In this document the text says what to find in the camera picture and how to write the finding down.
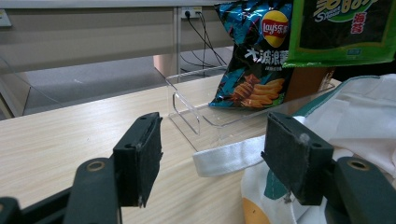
power outlet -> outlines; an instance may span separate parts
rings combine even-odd
[[[202,7],[182,7],[181,19],[187,19],[186,12],[190,12],[190,19],[199,18],[198,13],[202,13]]]
[[[0,9],[0,27],[11,26],[11,21],[9,21],[8,15],[4,9]]]

screw hole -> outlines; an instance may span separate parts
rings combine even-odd
[[[87,166],[87,170],[90,172],[102,170],[103,168],[105,168],[105,163],[102,161],[93,161]]]
[[[362,161],[348,161],[347,164],[354,169],[368,171],[370,170],[370,166]]]

blue chip bag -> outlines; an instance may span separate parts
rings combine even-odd
[[[292,1],[237,1],[215,5],[234,41],[233,57],[210,106],[264,109],[283,102],[292,68],[289,55]]]

lay's chips bag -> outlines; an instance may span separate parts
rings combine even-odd
[[[234,47],[209,105],[264,109],[281,104],[293,72],[282,68],[289,54],[291,0],[221,3],[215,10]]]

lay's logo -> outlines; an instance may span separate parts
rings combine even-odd
[[[262,34],[274,48],[279,48],[289,31],[289,20],[280,11],[272,10],[262,17]]]

